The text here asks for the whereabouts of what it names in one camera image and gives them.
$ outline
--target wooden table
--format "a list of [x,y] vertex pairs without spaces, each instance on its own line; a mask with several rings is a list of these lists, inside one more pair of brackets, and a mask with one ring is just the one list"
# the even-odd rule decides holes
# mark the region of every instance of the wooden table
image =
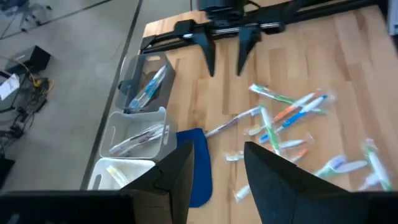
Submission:
[[[169,32],[182,19],[204,22],[205,15],[194,11],[152,22],[144,36]],[[364,159],[359,144],[373,138],[398,186],[398,60],[378,7],[288,25],[281,34],[263,34],[240,77],[236,76],[237,38],[216,41],[213,78],[199,46],[172,50],[167,55],[176,70],[167,111],[180,131],[195,127],[211,131],[259,103],[272,114],[287,106],[250,92],[252,83],[292,98],[316,88],[333,90],[337,100],[328,107],[329,115],[312,114],[280,135],[285,141],[302,138],[306,132],[313,136],[310,152],[298,165],[314,171],[337,154]],[[224,152],[240,151],[245,141],[257,141],[243,134],[254,124],[262,124],[260,116],[245,118],[209,138],[213,195],[206,205],[189,210],[189,223],[261,222],[251,195],[239,203],[233,199],[233,190],[248,183],[244,162],[224,159]],[[339,175],[330,182],[354,190],[370,171],[365,168]]]

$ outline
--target storage bin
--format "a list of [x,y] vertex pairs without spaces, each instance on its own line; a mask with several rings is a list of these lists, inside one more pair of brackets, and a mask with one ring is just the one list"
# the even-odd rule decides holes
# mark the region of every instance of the storage bin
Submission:
[[[127,157],[116,157],[109,153],[116,144],[155,124],[164,125],[161,138],[135,147],[129,151]],[[157,162],[177,147],[176,132],[177,125],[167,117],[166,109],[163,107],[156,112],[148,113],[126,114],[116,111],[108,118],[99,154],[101,157],[152,159]]]
[[94,166],[90,182],[88,184],[88,190],[121,189],[120,185],[106,170],[109,166],[119,169],[127,177],[128,181],[132,182],[154,167],[155,162],[138,159],[102,158]]
[[[165,77],[148,104],[139,111],[130,109],[131,100],[164,65],[167,66]],[[118,85],[119,93],[115,105],[125,113],[151,112],[157,111],[159,107],[167,108],[175,71],[163,52],[125,56],[120,77],[123,80]]]

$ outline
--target concrete floor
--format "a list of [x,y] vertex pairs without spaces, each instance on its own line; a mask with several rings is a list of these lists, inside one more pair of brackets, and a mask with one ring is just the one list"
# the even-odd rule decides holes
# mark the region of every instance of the concrete floor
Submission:
[[[52,6],[49,19],[101,2],[37,1]],[[32,127],[7,150],[6,157],[16,163],[3,191],[80,188],[137,3],[111,0],[26,34],[19,33],[19,16],[0,16],[0,34],[6,37],[0,55],[38,45],[53,56],[41,75],[55,80]],[[145,24],[186,11],[188,0],[143,0],[128,52],[138,51]],[[0,67],[5,63],[0,60]],[[0,114],[0,122],[5,119]]]

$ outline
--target white paper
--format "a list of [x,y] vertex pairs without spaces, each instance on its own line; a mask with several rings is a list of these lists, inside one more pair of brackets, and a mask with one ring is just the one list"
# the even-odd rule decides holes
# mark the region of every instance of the white paper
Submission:
[[13,91],[19,88],[19,77],[15,74],[11,75],[4,83],[0,85],[0,98],[4,100]]

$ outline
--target blue towel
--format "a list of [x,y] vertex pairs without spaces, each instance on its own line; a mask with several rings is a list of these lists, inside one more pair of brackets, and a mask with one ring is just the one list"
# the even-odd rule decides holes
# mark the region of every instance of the blue towel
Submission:
[[177,133],[177,146],[185,141],[192,140],[195,153],[193,165],[193,185],[190,208],[198,208],[209,201],[213,193],[213,181],[211,179],[210,155],[207,148],[207,140],[201,128],[195,128]]

